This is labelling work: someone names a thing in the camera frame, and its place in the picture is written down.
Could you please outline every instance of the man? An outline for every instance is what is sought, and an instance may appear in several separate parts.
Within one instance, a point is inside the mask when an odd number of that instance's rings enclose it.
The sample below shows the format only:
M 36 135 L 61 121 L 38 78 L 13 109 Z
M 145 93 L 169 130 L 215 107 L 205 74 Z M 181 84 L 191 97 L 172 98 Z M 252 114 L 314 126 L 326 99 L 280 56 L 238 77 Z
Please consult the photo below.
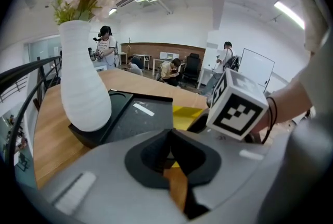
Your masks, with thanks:
M 233 45 L 231 42 L 225 42 L 222 54 L 217 56 L 216 59 L 217 68 L 213 70 L 213 76 L 207 82 L 206 87 L 201 91 L 201 95 L 206 95 L 213 90 L 224 72 L 225 64 L 234 56 L 236 56 L 236 53 L 233 50 Z
M 178 86 L 182 76 L 178 73 L 178 67 L 181 65 L 181 61 L 175 58 L 171 62 L 163 62 L 161 65 L 161 78 L 169 85 Z
M 143 69 L 144 68 L 144 64 L 138 58 L 136 58 L 136 57 L 134 57 L 134 56 L 131 55 L 128 58 L 128 60 L 129 60 L 129 67 L 131 67 L 131 64 L 136 64 L 139 69 Z
M 142 70 L 139 69 L 139 67 L 136 64 L 134 64 L 134 63 L 130 63 L 129 64 L 128 72 L 134 73 L 134 74 L 137 74 L 137 75 L 140 75 L 140 76 L 143 75 Z

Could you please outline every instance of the black chair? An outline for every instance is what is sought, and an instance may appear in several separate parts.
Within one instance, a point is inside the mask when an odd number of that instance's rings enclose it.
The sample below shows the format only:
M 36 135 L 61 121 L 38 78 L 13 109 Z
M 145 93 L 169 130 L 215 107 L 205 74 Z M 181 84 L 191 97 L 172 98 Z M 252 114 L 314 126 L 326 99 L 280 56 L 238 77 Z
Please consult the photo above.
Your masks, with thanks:
M 183 72 L 183 82 L 184 79 L 188 81 L 194 81 L 195 85 L 199 78 L 199 67 L 200 67 L 201 59 L 198 54 L 191 53 L 188 57 L 186 57 L 186 64 Z

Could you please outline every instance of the ceiling light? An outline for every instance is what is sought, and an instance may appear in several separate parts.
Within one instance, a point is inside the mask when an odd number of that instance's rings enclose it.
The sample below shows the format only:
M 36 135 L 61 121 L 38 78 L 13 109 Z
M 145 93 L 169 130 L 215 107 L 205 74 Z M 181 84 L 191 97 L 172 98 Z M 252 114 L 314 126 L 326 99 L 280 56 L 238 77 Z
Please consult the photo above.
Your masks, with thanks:
M 276 8 L 280 9 L 283 13 L 285 13 L 288 17 L 290 17 L 293 21 L 295 21 L 302 29 L 305 28 L 305 24 L 303 19 L 301 19 L 294 11 L 292 11 L 289 7 L 285 6 L 283 3 L 277 1 L 274 5 Z
M 111 10 L 109 11 L 109 16 L 110 16 L 111 14 L 113 14 L 114 12 L 116 12 L 116 11 L 117 11 L 117 9 L 115 9 L 115 8 L 111 9 Z

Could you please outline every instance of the brown wall panel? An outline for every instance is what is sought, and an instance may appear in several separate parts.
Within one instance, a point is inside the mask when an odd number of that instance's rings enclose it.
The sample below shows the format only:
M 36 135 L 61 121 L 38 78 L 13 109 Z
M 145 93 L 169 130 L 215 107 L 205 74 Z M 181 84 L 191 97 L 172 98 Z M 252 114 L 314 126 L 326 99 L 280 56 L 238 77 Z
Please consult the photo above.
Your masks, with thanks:
M 179 54 L 179 59 L 184 61 L 186 60 L 186 57 L 189 56 L 189 54 L 198 54 L 202 64 L 204 52 L 206 49 L 169 43 L 123 43 L 121 44 L 121 50 L 122 52 L 127 53 L 127 56 L 134 54 L 151 55 L 149 68 L 152 69 L 152 60 L 154 58 L 160 58 L 160 52 Z

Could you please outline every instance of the hand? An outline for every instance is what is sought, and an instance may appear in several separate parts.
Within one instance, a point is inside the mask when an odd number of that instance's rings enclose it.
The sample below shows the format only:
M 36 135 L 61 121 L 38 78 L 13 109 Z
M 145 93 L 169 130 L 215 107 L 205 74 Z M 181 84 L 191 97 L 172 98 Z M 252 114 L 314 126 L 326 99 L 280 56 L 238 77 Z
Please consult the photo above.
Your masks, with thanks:
M 254 126 L 251 130 L 253 133 L 258 133 L 259 131 L 263 130 L 264 128 L 270 125 L 270 116 L 268 110 L 266 111 L 265 115 L 259 120 L 259 122 Z

